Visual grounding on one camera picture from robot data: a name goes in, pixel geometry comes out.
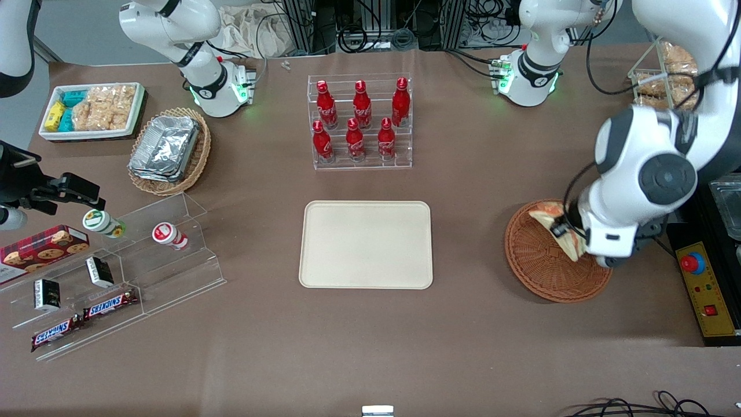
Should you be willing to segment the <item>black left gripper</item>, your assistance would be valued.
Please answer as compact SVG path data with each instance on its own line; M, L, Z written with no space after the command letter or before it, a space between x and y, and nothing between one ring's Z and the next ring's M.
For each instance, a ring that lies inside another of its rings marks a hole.
M567 236L574 231L582 240L587 243L587 232L582 224L581 214L579 212L578 200L564 201L564 215L556 217L553 224L549 227L550 233L556 239Z

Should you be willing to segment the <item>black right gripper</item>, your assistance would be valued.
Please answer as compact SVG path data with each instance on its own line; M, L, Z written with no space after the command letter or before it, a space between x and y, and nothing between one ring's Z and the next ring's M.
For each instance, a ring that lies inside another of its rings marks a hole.
M14 209L21 206L44 214L55 214L60 203L77 203L103 211L106 200L100 186L76 174L63 173L45 184L39 166L42 158L5 141L1 142L1 203Z

